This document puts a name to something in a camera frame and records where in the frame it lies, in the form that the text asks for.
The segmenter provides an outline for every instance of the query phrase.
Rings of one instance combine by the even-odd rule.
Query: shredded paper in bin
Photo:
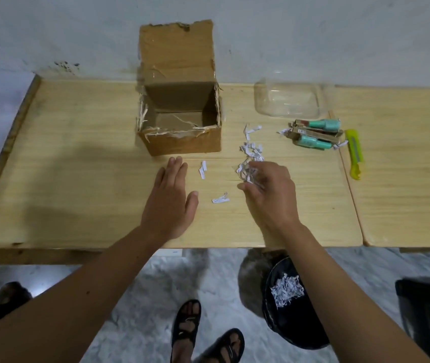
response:
[[[276,307],[281,308],[289,305],[292,298],[301,298],[304,295],[304,287],[299,281],[299,275],[288,277],[284,273],[284,276],[275,282],[275,286],[271,287],[271,292]]]

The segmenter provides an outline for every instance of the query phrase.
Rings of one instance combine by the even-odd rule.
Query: yellow utility knife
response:
[[[360,140],[358,138],[357,130],[346,130],[346,140],[350,149],[351,169],[350,176],[353,179],[360,179],[361,172],[363,171],[363,153],[361,152]]]

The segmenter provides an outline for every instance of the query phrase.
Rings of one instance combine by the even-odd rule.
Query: black sandal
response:
[[[187,313],[183,313],[182,309],[184,306],[187,306],[188,303],[192,303],[193,305],[195,303],[198,303],[199,305],[199,312],[196,315],[188,315]],[[193,343],[194,348],[194,342],[196,341],[196,333],[198,332],[198,326],[200,325],[200,318],[201,318],[201,303],[198,299],[190,299],[183,303],[183,305],[180,307],[180,310],[176,314],[175,323],[173,325],[173,335],[171,337],[171,358],[169,361],[172,361],[173,359],[173,346],[175,345],[175,342],[178,340],[183,339],[189,339]],[[194,330],[193,331],[187,331],[180,329],[180,324],[183,322],[192,322],[194,323]]]
[[[236,354],[233,350],[232,343],[230,341],[230,335],[237,334],[240,340],[240,351]],[[214,358],[218,359],[220,363],[225,363],[225,359],[222,356],[222,348],[225,348],[230,358],[230,363],[239,363],[242,358],[243,350],[245,349],[245,340],[243,339],[242,332],[239,329],[230,329],[225,332],[221,337],[218,338],[217,342],[209,349],[209,351],[203,355],[203,358]]]

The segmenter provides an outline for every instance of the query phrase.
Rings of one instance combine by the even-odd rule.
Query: wooden table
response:
[[[187,191],[198,190],[200,204],[193,225],[166,247],[280,247],[263,237],[236,188],[246,123],[262,125],[251,138],[265,158],[290,169],[301,219],[319,242],[361,245],[339,153],[298,147],[277,134],[288,120],[258,114],[251,85],[221,88],[223,150],[184,156]],[[42,81],[0,176],[0,249],[99,250],[139,224],[167,158],[152,158],[136,138],[137,104],[134,83]],[[198,173],[202,160],[206,180]],[[229,202],[211,202],[224,192]]]
[[[334,114],[358,130],[365,159],[361,180],[349,178],[365,244],[430,247],[430,89],[337,92]]]

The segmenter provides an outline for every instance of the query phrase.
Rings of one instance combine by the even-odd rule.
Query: hand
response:
[[[274,162],[255,162],[255,179],[263,189],[253,183],[239,183],[238,188],[254,201],[262,220],[270,231],[284,233],[301,225],[297,213],[296,187],[286,167]]]
[[[163,244],[181,236],[193,222],[198,207],[198,192],[186,197],[185,178],[188,164],[183,158],[169,158],[160,168],[141,217],[141,228]]]

